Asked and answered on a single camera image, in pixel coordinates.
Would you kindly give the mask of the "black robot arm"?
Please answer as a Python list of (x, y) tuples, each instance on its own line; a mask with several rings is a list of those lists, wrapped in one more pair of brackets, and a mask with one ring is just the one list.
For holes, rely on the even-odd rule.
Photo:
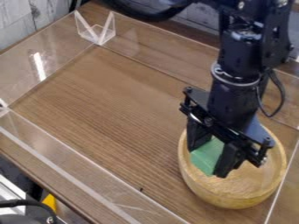
[(199, 89), (183, 90), (180, 111), (187, 115), (187, 149), (192, 164), (208, 176), (224, 179), (244, 162), (259, 167), (277, 146), (258, 120), (267, 112), (263, 96), (274, 83), (281, 97), (286, 88), (275, 68), (286, 63), (294, 45), (289, 34), (295, 0), (160, 0), (158, 12), (144, 11), (122, 0), (103, 0), (134, 19), (162, 22), (196, 3), (219, 12), (219, 57), (211, 65), (211, 89), (202, 103)]

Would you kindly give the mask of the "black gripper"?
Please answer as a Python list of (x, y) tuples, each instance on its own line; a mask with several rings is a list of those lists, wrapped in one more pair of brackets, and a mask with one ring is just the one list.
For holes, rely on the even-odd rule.
[(188, 151), (195, 151), (214, 137), (224, 143), (214, 169), (218, 178), (224, 179), (246, 161), (260, 166), (267, 151), (277, 145), (256, 116), (263, 93), (258, 85), (234, 87), (218, 81), (206, 94), (196, 87), (183, 90), (180, 111), (187, 115)]

